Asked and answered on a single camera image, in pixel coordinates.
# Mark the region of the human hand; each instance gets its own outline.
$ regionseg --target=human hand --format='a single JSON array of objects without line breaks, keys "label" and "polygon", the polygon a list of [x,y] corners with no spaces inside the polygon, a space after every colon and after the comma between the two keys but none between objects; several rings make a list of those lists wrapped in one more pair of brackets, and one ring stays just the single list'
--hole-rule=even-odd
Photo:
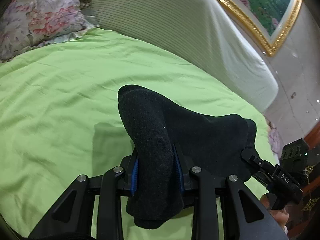
[{"label": "human hand", "polygon": [[[267,194],[264,194],[260,198],[260,202],[265,206],[265,208],[270,207],[269,199],[267,197]],[[269,210],[269,213],[273,218],[278,222],[278,224],[281,226],[283,230],[285,230],[285,225],[289,219],[289,213],[286,212],[285,208],[283,210]]]}]

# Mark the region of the gold picture frame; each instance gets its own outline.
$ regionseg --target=gold picture frame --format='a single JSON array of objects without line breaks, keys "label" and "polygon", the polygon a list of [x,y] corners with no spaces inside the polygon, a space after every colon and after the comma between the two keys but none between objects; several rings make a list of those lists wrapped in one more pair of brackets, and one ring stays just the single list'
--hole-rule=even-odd
[{"label": "gold picture frame", "polygon": [[255,17],[249,17],[249,13],[245,13],[244,10],[241,9],[240,0],[239,3],[235,2],[235,0],[218,1],[231,15],[235,16],[236,19],[250,30],[250,33],[256,38],[268,56],[274,56],[283,44],[298,16],[302,4],[302,0],[291,0],[290,7],[288,6],[285,12],[286,17],[283,16],[279,23],[280,26],[274,35],[269,36],[264,27],[259,24],[259,21],[257,19],[253,20]]}]

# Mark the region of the floral pillow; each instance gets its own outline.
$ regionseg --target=floral pillow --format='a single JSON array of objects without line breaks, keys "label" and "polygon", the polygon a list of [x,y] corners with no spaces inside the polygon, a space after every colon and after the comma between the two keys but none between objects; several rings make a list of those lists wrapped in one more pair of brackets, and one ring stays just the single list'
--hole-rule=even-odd
[{"label": "floral pillow", "polygon": [[0,60],[88,26],[80,0],[12,0],[0,19]]}]

